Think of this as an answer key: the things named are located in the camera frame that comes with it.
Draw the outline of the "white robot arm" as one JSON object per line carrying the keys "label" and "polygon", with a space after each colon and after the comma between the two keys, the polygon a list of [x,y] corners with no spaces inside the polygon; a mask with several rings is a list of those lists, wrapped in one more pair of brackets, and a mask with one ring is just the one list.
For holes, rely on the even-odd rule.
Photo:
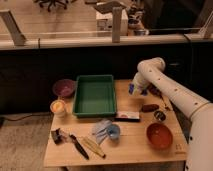
{"label": "white robot arm", "polygon": [[191,120],[185,171],[213,171],[213,103],[167,77],[164,69],[160,57],[143,60],[132,83],[139,91],[153,84]]}

